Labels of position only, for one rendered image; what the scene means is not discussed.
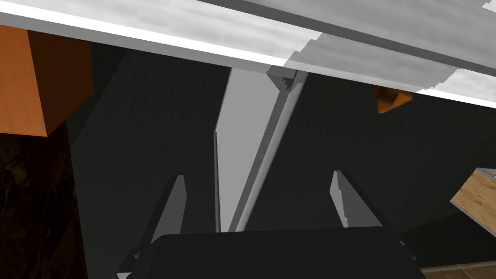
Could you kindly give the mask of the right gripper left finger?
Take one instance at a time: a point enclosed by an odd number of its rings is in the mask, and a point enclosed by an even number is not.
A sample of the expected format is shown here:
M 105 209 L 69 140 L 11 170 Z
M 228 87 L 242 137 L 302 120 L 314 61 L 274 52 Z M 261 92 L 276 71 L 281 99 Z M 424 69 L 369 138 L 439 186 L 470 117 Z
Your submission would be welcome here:
M 180 234 L 187 200 L 183 175 L 172 175 L 151 214 L 137 247 L 137 254 L 163 235 Z

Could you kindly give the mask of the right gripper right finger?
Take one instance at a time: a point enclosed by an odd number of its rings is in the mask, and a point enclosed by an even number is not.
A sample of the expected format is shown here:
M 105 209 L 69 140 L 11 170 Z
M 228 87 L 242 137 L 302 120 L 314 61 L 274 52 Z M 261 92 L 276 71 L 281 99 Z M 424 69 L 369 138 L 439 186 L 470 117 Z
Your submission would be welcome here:
M 333 172 L 329 194 L 344 227 L 384 227 L 390 233 L 395 233 L 378 207 L 348 172 Z

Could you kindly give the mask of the small orange block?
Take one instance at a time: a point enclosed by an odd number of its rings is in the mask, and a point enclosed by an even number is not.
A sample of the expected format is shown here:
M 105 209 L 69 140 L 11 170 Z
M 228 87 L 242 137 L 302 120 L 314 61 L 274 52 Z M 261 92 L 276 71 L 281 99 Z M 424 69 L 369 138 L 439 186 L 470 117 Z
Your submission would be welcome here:
M 374 99 L 378 113 L 386 113 L 412 100 L 413 93 L 398 89 L 373 86 Z

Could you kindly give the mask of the light wooden board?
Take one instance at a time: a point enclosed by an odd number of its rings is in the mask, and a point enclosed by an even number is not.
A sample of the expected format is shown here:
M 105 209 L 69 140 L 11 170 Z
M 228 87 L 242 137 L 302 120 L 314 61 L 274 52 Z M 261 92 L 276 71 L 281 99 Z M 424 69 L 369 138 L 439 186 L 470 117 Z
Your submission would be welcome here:
M 496 169 L 476 168 L 450 202 L 496 237 Z

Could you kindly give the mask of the orange box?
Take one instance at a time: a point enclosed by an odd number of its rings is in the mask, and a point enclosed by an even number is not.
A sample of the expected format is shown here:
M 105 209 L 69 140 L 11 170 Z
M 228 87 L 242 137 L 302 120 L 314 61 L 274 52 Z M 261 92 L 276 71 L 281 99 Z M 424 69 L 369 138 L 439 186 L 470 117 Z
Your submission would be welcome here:
M 0 25 L 0 133 L 46 137 L 92 94 L 89 41 Z

